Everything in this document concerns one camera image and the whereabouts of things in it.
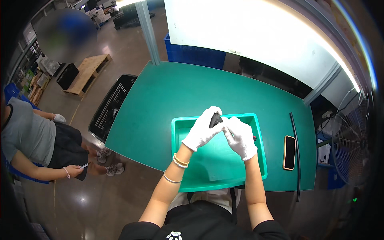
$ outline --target white glove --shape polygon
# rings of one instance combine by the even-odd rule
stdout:
[[[53,121],[54,121],[54,122],[65,123],[65,117],[63,117],[63,116],[60,115],[60,114],[54,114],[54,115],[53,115]]]
[[[199,147],[204,146],[216,134],[223,131],[225,126],[222,122],[218,123],[213,128],[209,128],[209,123],[211,122],[211,118],[214,113],[223,115],[219,107],[210,107],[206,109],[203,114],[201,114],[201,116],[196,120],[187,137],[185,137],[185,139],[181,142],[196,152]]]
[[[251,126],[243,123],[237,117],[232,117],[229,120],[226,117],[222,117],[222,119],[226,125],[224,135],[228,145],[240,155],[241,160],[247,161],[257,154]]]

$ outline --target electric fan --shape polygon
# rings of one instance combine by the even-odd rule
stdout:
[[[368,107],[362,92],[350,90],[342,100],[332,126],[336,170],[345,183],[353,186],[364,184],[369,173]]]

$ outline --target sneaker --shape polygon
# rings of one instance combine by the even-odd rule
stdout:
[[[112,150],[104,147],[103,149],[98,151],[99,157],[97,158],[97,161],[100,163],[105,163],[107,161],[107,156],[109,156],[112,153]]]
[[[110,177],[114,176],[115,174],[122,174],[124,172],[124,167],[122,163],[111,165],[106,168],[107,168],[107,175]]]

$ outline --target pink bracelet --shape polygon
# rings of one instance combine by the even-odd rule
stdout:
[[[68,175],[68,179],[70,179],[71,178],[71,175],[68,173],[68,171],[67,171],[67,169],[65,169],[65,167],[63,167],[64,168],[64,170],[67,172],[67,175]]]

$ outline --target cable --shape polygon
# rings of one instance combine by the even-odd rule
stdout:
[[[296,195],[296,202],[299,202],[299,199],[300,199],[300,175],[301,175],[299,142],[297,140],[297,133],[296,133],[295,121],[293,120],[293,114],[289,113],[289,116],[291,117],[293,134],[294,134],[295,139],[296,139],[296,155],[297,155],[297,195]]]
[[[340,110],[338,110],[334,115],[332,115],[331,117],[329,117],[328,118],[328,121],[324,124],[324,126],[323,126],[323,124],[321,124],[321,134],[322,134],[322,136],[324,137],[324,133],[323,133],[323,128],[325,128],[325,126],[329,123],[329,120],[331,119],[331,118],[334,118],[340,111],[342,111],[342,110],[344,110],[349,104],[350,104],[350,102],[352,102],[352,100],[358,95],[359,93],[356,93],[355,94],[355,96],[353,96],[353,98],[345,105],[345,107],[343,107],[342,109],[340,109]]]

